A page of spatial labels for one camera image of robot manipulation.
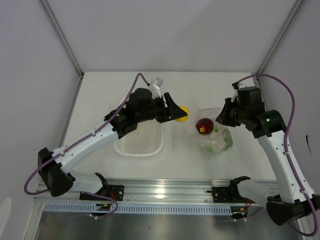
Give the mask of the red apple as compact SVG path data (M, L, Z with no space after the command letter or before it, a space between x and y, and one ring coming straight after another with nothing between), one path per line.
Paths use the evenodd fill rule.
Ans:
M195 128L200 135L208 135L214 130L214 122L210 118L201 118Z

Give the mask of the clear zip top bag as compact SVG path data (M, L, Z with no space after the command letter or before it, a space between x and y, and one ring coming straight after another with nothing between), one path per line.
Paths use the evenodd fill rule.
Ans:
M218 154L233 147L233 138L227 126L216 121L222 109L197 109L189 127L190 137L207 153Z

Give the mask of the green lettuce head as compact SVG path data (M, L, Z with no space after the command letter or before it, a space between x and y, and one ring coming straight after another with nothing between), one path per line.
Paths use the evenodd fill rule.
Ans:
M210 134L201 136L199 145L209 154L218 154L233 146L233 138L228 128L215 128Z

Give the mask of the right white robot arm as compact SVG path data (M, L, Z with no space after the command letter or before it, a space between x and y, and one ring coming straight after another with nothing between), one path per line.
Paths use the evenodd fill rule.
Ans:
M277 110L265 110L259 88L237 89L236 97L225 99L216 121L227 127L245 125L264 150L278 184L278 192L275 193L250 177L234 178L228 189L232 201L252 200L266 209L278 226L320 209L320 196L306 181L288 141L289 127Z

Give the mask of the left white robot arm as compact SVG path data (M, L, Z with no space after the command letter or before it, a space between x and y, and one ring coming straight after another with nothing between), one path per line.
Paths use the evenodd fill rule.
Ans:
M74 168L99 148L135 131L139 123L155 120L162 124L186 117L188 112L178 106L168 92L153 96L149 89L138 88L86 136L53 151L41 149L37 154L39 175L52 197L73 190L103 200L109 193L107 180L100 173L81 173Z

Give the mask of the white perforated plastic basket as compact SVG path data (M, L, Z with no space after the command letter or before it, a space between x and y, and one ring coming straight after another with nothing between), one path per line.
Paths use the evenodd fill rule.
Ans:
M148 120L136 130L113 143L114 149L127 157L149 157L157 154L164 145L164 125Z

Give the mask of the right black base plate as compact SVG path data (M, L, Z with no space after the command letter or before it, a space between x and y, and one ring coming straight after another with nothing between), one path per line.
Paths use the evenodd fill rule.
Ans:
M211 194L214 203L237 203L237 204L251 204L254 201L244 198L241 196L235 196L231 193L228 187L212 187L210 190L206 191Z

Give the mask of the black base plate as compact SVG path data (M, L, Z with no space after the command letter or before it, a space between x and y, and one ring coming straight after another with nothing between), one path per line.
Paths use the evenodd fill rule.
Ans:
M113 199L115 201L122 201L125 193L124 185L109 185L109 188L103 187L94 196L93 193L88 194L86 192L81 192L79 199L82 201L102 201L106 200L105 197Z
M228 187L212 187L210 190L206 191L211 194L214 203L237 203L237 204L251 204L254 201L244 198L241 196L235 196L231 193Z

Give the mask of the aluminium mounting rail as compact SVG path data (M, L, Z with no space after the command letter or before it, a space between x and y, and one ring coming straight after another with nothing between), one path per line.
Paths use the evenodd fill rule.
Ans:
M159 204L159 205L234 205L246 203L215 202L211 193L213 187L227 187L229 180L172 180L172 179L109 179L111 185L123 185L122 201L118 204ZM255 180L257 184L279 191L275 180ZM80 200L78 191L69 191L62 196L51 197L45 192L31 199L35 202L79 202L110 203L110 201Z

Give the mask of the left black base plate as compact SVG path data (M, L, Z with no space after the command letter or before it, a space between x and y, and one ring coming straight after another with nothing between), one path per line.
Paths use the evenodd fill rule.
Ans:
M122 201L125 193L124 185L109 185L109 188L103 187L94 196L93 193L88 194L86 192L81 192L79 199L82 201L102 201L106 200L105 197L113 199L115 201Z

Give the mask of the right aluminium frame post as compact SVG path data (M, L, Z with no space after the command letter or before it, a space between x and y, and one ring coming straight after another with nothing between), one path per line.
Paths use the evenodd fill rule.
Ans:
M259 65L259 68L256 71L256 74L262 74L267 66L271 63L273 57L277 53L278 49L282 45L284 39L286 38L288 32L290 31L291 27L296 21L296 18L300 14L301 10L303 9L304 5L306 4L306 0L295 0L293 7L290 9L285 21L281 25L272 45L268 49L263 61Z

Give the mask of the aluminium frame post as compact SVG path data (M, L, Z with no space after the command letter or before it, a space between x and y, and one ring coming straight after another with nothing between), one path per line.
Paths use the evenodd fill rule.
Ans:
M67 55L68 59L70 60L74 70L76 71L77 75L82 78L84 72L82 71L80 64L74 54L74 51L71 48L69 41L66 38L66 35L51 8L51 5L48 0L39 0L38 3L40 4L45 16L48 19L49 24L51 25L60 45L62 46L65 54Z
M278 49L282 45L284 39L286 38L288 32L290 31L291 27L296 21L296 18L300 14L301 10L303 9L304 5L306 4L306 0L295 0L293 7L290 9L285 21L281 25L272 45L268 49L263 61L259 65L259 68L256 71L256 74L262 74L267 66L271 63L273 57L277 53Z

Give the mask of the left aluminium frame post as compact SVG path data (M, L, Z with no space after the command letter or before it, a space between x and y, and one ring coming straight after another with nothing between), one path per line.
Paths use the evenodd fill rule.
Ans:
M80 64L74 54L74 51L71 48L69 41L66 38L66 35L51 8L51 5L48 0L39 0L38 3L40 4L45 16L48 19L49 24L51 25L60 45L62 46L65 54L67 55L68 59L70 60L74 70L76 71L77 75L82 78L84 72L82 71Z

